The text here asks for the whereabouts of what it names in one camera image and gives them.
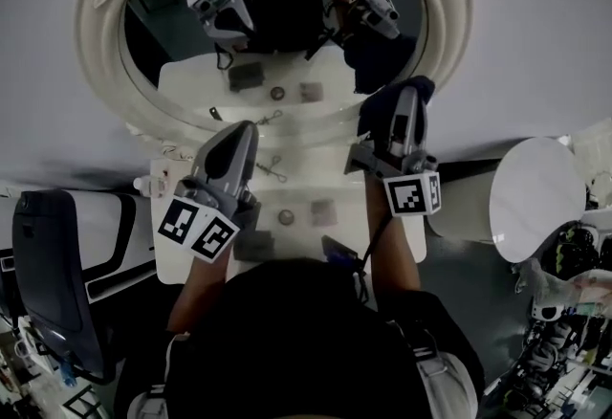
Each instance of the mirror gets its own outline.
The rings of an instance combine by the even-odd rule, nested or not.
[[[166,99],[291,125],[364,99],[416,63],[424,0],[127,0],[134,63]]]

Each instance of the ornate mirror frame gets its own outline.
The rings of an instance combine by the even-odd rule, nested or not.
[[[228,124],[195,115],[162,94],[136,67],[127,49],[126,0],[77,0],[76,52],[95,94],[137,132],[197,147]],[[461,60],[470,36],[472,0],[424,0],[417,52],[398,78],[430,77],[444,87]],[[292,125],[259,127],[263,148],[309,146],[351,138],[360,105]]]

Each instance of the white table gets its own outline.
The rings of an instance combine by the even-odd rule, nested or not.
[[[271,231],[276,257],[307,256],[323,259],[321,236],[328,235],[363,255],[369,244],[369,232],[365,211],[363,176],[354,173],[344,176],[344,164],[348,147],[324,146],[296,151],[274,152],[283,158],[274,170],[288,176],[286,184],[280,184],[273,176],[266,176],[260,169],[250,182],[250,189],[262,203],[257,229]],[[270,163],[273,155],[258,153],[257,162]],[[176,184],[191,171],[191,163],[159,159],[151,162],[151,175],[166,175],[168,189],[163,198],[151,200],[155,258],[158,278],[162,283],[185,283],[191,267],[192,256],[160,235],[157,229],[170,204]],[[338,223],[331,227],[313,227],[311,203],[320,199],[332,199]],[[291,210],[295,215],[292,226],[282,226],[277,215],[281,210]],[[422,216],[403,218],[406,236],[417,262],[426,257],[426,239]],[[248,263],[230,259],[228,278],[233,277]]]
[[[184,109],[211,118],[209,109],[216,107],[224,121],[259,121],[274,111],[283,117],[274,124],[302,123],[329,115],[364,100],[354,94],[355,72],[344,62],[340,47],[326,46],[311,60],[305,53],[256,55],[238,54],[233,66],[260,62],[265,80],[263,85],[230,90],[227,71],[217,69],[217,55],[197,55],[179,62],[166,63],[160,71],[159,92]],[[303,103],[300,83],[319,82],[323,90],[321,101]],[[270,91],[282,87],[285,97],[273,100]]]
[[[572,152],[536,138],[512,148],[495,172],[443,184],[442,209],[427,220],[443,237],[493,243],[516,263],[561,225],[580,220],[585,204]]]

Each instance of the black cable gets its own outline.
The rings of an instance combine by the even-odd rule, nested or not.
[[[230,52],[223,50],[216,43],[214,44],[214,51],[217,53],[217,69],[218,70],[226,71],[229,67],[231,67],[231,64],[233,63],[233,55]],[[229,63],[227,65],[224,65],[223,67],[221,66],[221,54],[226,54],[229,57]]]
[[[372,237],[370,245],[367,246],[367,249],[365,250],[365,255],[363,256],[363,266],[365,266],[365,263],[367,262],[368,258],[374,252],[374,249],[376,249],[376,245],[379,243],[379,239],[383,235],[384,229],[386,229],[386,226],[389,225],[389,222],[392,219],[393,215],[391,214],[391,210],[388,209],[386,214],[384,215],[384,218],[381,220],[379,227],[374,232],[374,236]]]
[[[361,270],[358,273],[358,278],[360,279],[360,285],[361,285],[360,297],[359,297],[361,303],[365,303],[370,299],[370,296],[367,293],[367,288],[365,286],[365,280],[363,279],[363,275],[364,275],[363,271],[365,269],[365,263],[367,262],[370,255],[376,249],[376,246],[379,243],[379,239],[383,235],[384,230],[386,229],[387,225],[389,225],[389,222],[391,221],[392,218],[393,218],[393,215],[391,214],[391,210],[388,209],[386,214],[384,215],[384,218],[381,220],[381,223],[379,224],[378,228],[374,232],[374,235],[372,236],[372,240],[370,241],[370,245],[367,246],[367,249],[365,250],[365,255],[363,256],[363,262],[361,264]]]

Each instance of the white tabletop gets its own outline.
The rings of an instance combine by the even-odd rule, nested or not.
[[[580,220],[585,204],[586,186],[566,146],[547,138],[520,143],[493,178],[493,243],[505,259],[523,261],[561,225]]]
[[[224,121],[259,121],[280,110],[283,117],[274,119],[275,124],[306,122],[365,99],[354,94],[355,72],[344,62],[340,47],[323,47],[311,60],[304,56],[303,52],[238,54],[233,66],[259,62],[265,78],[261,86],[236,93],[230,90],[228,72],[217,69],[216,54],[197,55],[166,63],[160,71],[158,90],[184,109],[207,118],[211,118],[209,109],[214,106]],[[314,82],[322,87],[322,100],[304,103],[300,84]],[[274,87],[283,88],[283,99],[272,99]]]
[[[363,256],[369,244],[363,176],[343,175],[348,147],[324,146],[281,153],[282,162],[274,170],[288,176],[281,184],[259,169],[250,182],[250,189],[262,203],[257,229],[271,231],[276,257],[307,256],[323,259],[321,236],[328,235]],[[257,162],[268,165],[273,154],[260,152]],[[166,284],[185,283],[192,256],[160,235],[162,223],[177,182],[189,174],[191,163],[160,159],[151,162],[151,174],[167,176],[168,189],[163,198],[151,200],[155,258],[158,277]],[[313,201],[331,199],[337,214],[337,224],[314,227],[311,220]],[[295,215],[292,226],[282,226],[277,219],[281,210]],[[422,216],[404,217],[404,227],[410,248],[417,262],[426,257],[426,239]],[[245,263],[230,260],[228,277],[243,270]]]

